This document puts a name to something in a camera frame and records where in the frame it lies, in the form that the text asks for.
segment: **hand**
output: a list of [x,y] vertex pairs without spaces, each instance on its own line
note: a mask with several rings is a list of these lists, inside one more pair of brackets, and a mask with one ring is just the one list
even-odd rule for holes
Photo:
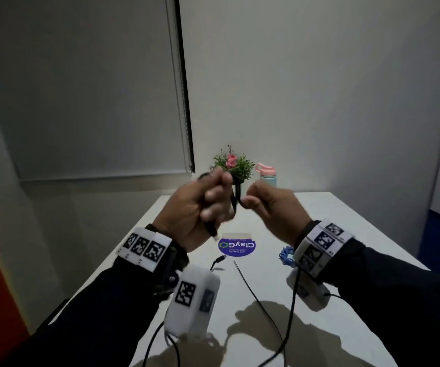
[[153,225],[191,252],[210,238],[204,222],[213,221],[218,229],[233,219],[232,194],[232,175],[216,167],[210,175],[180,186]]
[[252,184],[241,201],[245,208],[259,215],[272,234],[291,246],[311,221],[292,191],[273,187],[263,180]]

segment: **white table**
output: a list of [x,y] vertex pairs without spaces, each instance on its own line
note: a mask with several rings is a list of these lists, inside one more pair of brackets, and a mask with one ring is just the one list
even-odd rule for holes
[[[297,193],[296,196],[314,219],[332,220],[355,234],[367,246],[425,268],[332,193]],[[161,196],[136,226],[144,227],[152,222],[168,198],[169,196]],[[219,235],[222,233],[251,233],[256,241],[257,247],[253,253],[235,260],[284,337],[292,296],[292,290],[285,280],[291,268],[282,265],[278,259],[278,254],[285,245],[265,228],[257,215],[241,207],[232,222],[220,227]],[[80,290],[113,264],[115,251],[103,261]],[[221,254],[217,244],[210,239],[189,256],[192,263],[209,268],[213,260]],[[228,257],[217,265],[220,270],[215,271],[222,283],[208,328],[214,339],[199,344],[178,343],[183,366],[219,367],[221,364],[255,367],[271,356],[280,344],[276,330],[255,303],[233,260],[234,258]],[[334,287],[327,287],[331,292],[337,293]],[[138,344],[132,365],[141,365],[153,332],[164,320],[168,304],[169,302],[161,303],[149,330]],[[297,298],[290,340],[286,346],[286,360],[289,366],[302,367],[396,365],[381,341],[352,308],[335,297],[331,298],[325,309],[317,313],[309,310]],[[282,366],[282,355],[270,365]],[[162,331],[152,345],[147,366],[176,366],[174,350],[166,345]]]

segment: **pink bottle cap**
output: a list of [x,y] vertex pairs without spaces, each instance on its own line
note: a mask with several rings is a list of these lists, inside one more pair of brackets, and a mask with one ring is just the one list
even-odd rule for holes
[[254,168],[261,176],[276,176],[276,169],[272,166],[266,166],[263,163],[258,163]]

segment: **blue rubber band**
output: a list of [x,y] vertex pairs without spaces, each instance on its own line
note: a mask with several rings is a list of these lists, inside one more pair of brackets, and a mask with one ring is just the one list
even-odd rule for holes
[[283,263],[283,265],[288,265],[292,268],[296,268],[296,263],[293,259],[290,259],[288,255],[293,255],[294,250],[291,246],[286,246],[281,252],[280,252],[280,260]]

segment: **black sleeve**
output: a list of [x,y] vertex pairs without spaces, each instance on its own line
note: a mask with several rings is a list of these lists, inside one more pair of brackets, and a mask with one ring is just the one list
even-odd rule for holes
[[128,366],[159,302],[136,272],[114,265],[0,365]]
[[440,274],[353,239],[320,275],[338,288],[400,367],[440,365]]

